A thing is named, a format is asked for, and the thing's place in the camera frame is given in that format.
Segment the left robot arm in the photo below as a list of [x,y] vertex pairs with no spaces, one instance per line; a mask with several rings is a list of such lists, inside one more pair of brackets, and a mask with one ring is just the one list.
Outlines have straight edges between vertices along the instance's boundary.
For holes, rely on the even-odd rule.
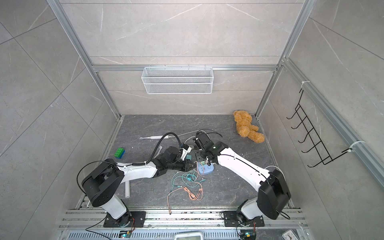
[[166,136],[162,136],[148,161],[141,163],[123,164],[113,159],[106,159],[87,175],[81,183],[77,182],[80,190],[89,197],[93,207],[101,207],[107,216],[117,222],[127,221],[131,216],[128,207],[116,196],[120,184],[136,179],[157,178],[168,170],[188,172],[195,168],[191,160],[186,159],[192,148],[182,144],[177,135],[179,146],[168,147],[164,153],[155,156],[160,143]]

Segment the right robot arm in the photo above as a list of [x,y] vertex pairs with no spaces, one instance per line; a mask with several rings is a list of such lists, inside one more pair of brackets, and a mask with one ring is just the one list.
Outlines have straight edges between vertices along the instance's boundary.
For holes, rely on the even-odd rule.
[[279,216],[289,218],[283,213],[283,209],[292,195],[281,171],[275,169],[271,172],[256,166],[235,153],[228,145],[214,143],[204,132],[199,131],[194,142],[205,160],[231,170],[258,193],[257,197],[244,201],[237,208],[236,218],[240,224],[248,225],[262,216],[271,220],[276,220]]

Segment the blue power strip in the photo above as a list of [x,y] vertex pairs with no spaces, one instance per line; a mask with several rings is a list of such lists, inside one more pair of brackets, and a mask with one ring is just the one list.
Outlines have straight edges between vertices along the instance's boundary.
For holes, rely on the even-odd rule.
[[197,163],[198,173],[202,176],[211,174],[214,171],[214,165],[202,164],[201,162]]

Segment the brown teddy bear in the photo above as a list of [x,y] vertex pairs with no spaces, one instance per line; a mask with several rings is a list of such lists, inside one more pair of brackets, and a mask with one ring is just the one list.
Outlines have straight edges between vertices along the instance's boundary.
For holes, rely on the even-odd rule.
[[252,116],[247,111],[234,111],[234,119],[238,134],[255,143],[263,143],[265,136],[259,133],[259,127],[252,124]]

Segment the green toy block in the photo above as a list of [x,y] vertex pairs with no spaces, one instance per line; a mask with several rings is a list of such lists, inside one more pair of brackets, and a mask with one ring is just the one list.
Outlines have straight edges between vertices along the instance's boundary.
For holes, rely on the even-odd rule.
[[125,153],[125,149],[124,148],[118,148],[116,150],[116,152],[114,153],[114,157],[116,159],[121,159],[123,157],[124,153]]

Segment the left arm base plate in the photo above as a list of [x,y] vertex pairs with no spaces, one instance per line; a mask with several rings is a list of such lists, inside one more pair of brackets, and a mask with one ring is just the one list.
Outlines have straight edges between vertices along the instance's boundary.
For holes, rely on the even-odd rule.
[[104,228],[142,228],[146,220],[145,211],[134,211],[125,213],[122,217],[115,220],[109,213],[106,215]]

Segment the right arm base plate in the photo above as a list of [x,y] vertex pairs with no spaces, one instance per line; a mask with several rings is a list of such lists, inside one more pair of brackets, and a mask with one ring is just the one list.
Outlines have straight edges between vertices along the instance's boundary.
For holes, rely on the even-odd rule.
[[224,219],[225,227],[236,227],[237,225],[242,226],[256,226],[256,227],[264,227],[265,222],[263,216],[258,216],[253,219],[248,219],[242,213],[238,213],[237,211],[223,211],[222,217]]

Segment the black wall hook rack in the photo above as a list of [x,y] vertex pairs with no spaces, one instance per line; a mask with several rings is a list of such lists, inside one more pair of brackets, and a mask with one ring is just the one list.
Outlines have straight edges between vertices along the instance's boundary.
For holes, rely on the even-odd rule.
[[315,151],[317,156],[319,157],[320,161],[318,163],[308,165],[309,168],[315,168],[318,165],[327,165],[329,163],[334,162],[336,159],[339,159],[340,157],[349,154],[353,151],[352,148],[347,148],[343,150],[338,156],[332,157],[330,154],[330,151],[327,149],[324,141],[320,137],[319,132],[315,128],[314,124],[310,120],[308,114],[305,112],[304,108],[301,105],[301,99],[304,95],[304,90],[300,89],[299,91],[300,97],[298,100],[297,105],[294,108],[294,112],[290,117],[286,117],[287,120],[294,120],[298,119],[300,122],[295,125],[294,127],[291,127],[292,130],[297,130],[297,129],[304,129],[305,130],[305,136],[304,138],[300,141],[298,140],[298,143],[304,144],[306,142],[309,142],[311,147],[307,149],[306,151],[301,151],[303,154],[310,153],[312,151]]

